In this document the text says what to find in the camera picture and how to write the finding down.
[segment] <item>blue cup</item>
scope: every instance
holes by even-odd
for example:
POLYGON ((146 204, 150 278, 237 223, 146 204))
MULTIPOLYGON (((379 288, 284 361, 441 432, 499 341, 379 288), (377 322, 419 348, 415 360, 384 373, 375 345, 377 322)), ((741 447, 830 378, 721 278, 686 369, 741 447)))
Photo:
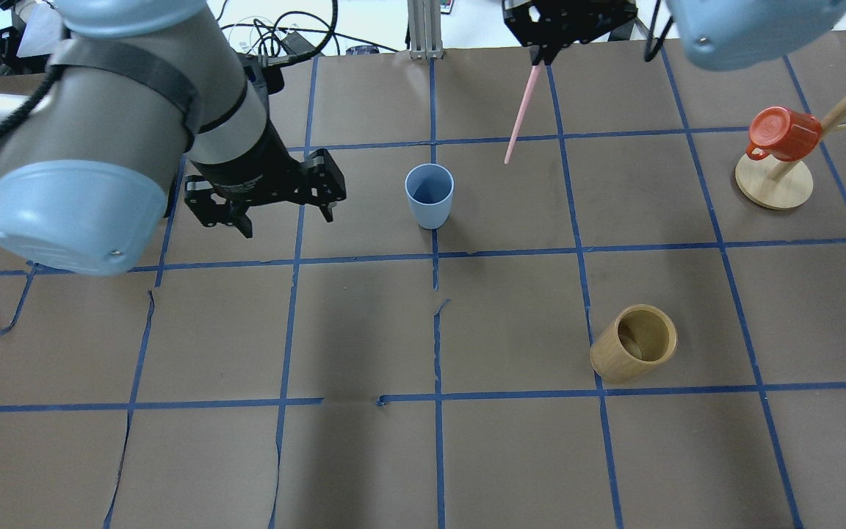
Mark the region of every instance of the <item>blue cup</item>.
POLYGON ((449 218, 456 183, 443 165, 417 165, 403 184, 410 211, 421 228, 435 230, 449 218))

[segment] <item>pink stick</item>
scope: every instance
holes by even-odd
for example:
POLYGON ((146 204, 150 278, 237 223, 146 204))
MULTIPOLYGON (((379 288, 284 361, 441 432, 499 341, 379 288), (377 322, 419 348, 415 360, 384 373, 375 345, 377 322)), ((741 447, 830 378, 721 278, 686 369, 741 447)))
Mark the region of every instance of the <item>pink stick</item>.
POLYGON ((505 164, 511 160, 511 153, 514 151, 514 142, 518 140, 518 132, 521 130, 521 121, 524 121, 524 113, 527 111, 527 104, 531 102, 531 94, 534 93, 534 84, 538 83, 538 75, 541 73, 541 65, 534 64, 531 67, 531 74, 527 77, 527 86, 524 87, 524 97, 521 97, 521 107, 518 108, 518 117, 514 120, 514 130, 511 131, 511 140, 507 141, 507 153, 505 153, 505 164))

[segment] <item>mug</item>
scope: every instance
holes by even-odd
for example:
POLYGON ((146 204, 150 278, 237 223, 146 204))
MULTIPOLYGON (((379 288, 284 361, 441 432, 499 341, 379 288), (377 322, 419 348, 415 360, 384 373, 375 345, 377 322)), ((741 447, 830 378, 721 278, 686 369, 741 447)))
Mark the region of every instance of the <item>mug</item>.
POLYGON ((794 162, 808 156, 821 139, 822 124, 818 118, 786 107, 769 107, 749 125, 746 155, 762 160, 772 154, 783 162, 794 162))

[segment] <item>wooden cup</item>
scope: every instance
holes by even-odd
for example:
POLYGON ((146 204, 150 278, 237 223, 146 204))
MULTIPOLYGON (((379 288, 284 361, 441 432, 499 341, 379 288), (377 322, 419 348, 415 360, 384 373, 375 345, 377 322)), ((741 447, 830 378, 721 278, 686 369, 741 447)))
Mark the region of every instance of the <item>wooden cup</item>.
POLYGON ((669 361, 677 346, 678 329, 667 314, 632 305, 594 342, 590 363, 604 381, 628 382, 669 361))

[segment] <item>wooden base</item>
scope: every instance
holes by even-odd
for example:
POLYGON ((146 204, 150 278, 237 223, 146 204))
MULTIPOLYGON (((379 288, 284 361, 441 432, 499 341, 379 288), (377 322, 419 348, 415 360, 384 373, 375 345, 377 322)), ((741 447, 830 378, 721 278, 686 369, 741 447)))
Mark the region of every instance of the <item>wooden base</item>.
POLYGON ((778 210, 799 207, 811 195, 814 186, 811 171, 805 162, 799 162, 778 180, 769 178, 769 172, 780 163, 771 156, 757 162, 743 154, 736 164, 736 184, 750 201, 762 207, 778 210))

